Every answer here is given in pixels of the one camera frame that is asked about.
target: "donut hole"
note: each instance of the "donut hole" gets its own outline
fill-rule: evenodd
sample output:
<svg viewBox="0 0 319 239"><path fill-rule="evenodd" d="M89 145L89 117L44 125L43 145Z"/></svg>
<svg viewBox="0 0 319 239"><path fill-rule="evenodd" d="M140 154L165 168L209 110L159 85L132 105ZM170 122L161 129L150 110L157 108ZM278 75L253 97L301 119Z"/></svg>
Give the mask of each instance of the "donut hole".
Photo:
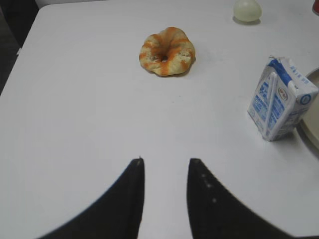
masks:
<svg viewBox="0 0 319 239"><path fill-rule="evenodd" d="M166 62L168 60L167 56L163 56L163 58L161 59L162 62Z"/></svg>

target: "dark floor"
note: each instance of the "dark floor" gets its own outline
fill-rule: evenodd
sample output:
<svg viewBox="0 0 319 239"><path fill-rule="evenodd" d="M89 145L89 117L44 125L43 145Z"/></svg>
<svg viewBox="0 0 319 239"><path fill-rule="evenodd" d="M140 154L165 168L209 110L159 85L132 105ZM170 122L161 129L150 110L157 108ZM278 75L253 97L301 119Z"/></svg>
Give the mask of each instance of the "dark floor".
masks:
<svg viewBox="0 0 319 239"><path fill-rule="evenodd" d="M0 11L0 94L16 61L19 46Z"/></svg>

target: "donut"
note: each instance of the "donut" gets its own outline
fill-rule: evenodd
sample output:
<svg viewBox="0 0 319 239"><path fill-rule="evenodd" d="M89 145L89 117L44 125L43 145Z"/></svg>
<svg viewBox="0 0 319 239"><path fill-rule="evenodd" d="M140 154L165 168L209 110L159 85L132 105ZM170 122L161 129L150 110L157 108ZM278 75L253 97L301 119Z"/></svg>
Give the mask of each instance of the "donut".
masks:
<svg viewBox="0 0 319 239"><path fill-rule="evenodd" d="M146 70L170 76L188 70L195 59L195 48L181 29L168 27L146 38L139 59Z"/></svg>

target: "black object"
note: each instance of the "black object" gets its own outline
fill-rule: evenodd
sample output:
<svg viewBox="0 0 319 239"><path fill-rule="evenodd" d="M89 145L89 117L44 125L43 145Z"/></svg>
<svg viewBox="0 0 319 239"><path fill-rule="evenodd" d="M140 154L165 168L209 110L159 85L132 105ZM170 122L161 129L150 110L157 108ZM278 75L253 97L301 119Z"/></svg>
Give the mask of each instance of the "black object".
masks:
<svg viewBox="0 0 319 239"><path fill-rule="evenodd" d="M144 184L144 161L134 159L94 204L42 239L136 239L143 213Z"/></svg>
<svg viewBox="0 0 319 239"><path fill-rule="evenodd" d="M293 238L239 202L200 159L190 160L187 207L194 239Z"/></svg>
<svg viewBox="0 0 319 239"><path fill-rule="evenodd" d="M34 0L0 0L6 22L22 47L39 8Z"/></svg>

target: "logo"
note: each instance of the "logo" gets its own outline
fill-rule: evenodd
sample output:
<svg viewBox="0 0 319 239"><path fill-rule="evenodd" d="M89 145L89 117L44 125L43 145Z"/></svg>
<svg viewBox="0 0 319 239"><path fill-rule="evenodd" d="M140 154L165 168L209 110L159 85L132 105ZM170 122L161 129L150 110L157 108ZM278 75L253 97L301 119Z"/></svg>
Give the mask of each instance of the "logo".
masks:
<svg viewBox="0 0 319 239"><path fill-rule="evenodd" d="M280 98L283 99L284 101L288 99L287 92L281 87L278 88L278 94L280 95Z"/></svg>
<svg viewBox="0 0 319 239"><path fill-rule="evenodd" d="M301 97L300 104L306 105L311 101L311 95L307 94Z"/></svg>

